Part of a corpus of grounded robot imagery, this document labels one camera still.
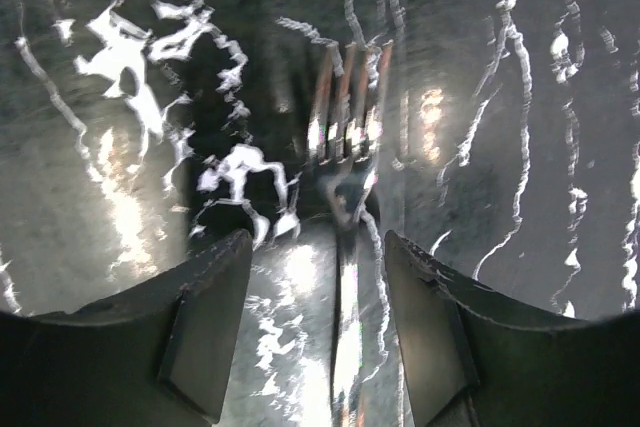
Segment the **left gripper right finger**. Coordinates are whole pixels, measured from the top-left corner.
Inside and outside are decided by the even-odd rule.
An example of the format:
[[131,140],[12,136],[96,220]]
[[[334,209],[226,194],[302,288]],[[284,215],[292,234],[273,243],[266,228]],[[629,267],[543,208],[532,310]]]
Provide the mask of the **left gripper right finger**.
[[395,232],[390,301],[419,426],[635,426],[639,314],[598,321],[505,296]]

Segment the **silver metal fork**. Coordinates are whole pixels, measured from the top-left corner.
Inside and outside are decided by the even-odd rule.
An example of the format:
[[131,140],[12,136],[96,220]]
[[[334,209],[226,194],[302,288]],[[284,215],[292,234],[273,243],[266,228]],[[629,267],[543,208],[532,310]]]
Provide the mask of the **silver metal fork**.
[[378,176],[383,112],[394,43],[361,52],[346,48],[333,70],[334,47],[318,72],[307,130],[307,157],[336,234],[336,298],[331,346],[330,409],[335,426],[358,423],[362,368],[358,298],[361,216]]

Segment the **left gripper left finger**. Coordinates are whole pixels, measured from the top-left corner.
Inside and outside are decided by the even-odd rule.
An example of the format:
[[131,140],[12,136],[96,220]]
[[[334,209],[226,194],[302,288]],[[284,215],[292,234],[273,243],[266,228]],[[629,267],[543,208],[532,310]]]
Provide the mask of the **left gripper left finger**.
[[3,314],[2,424],[218,423],[251,260],[251,236],[237,230],[76,312]]

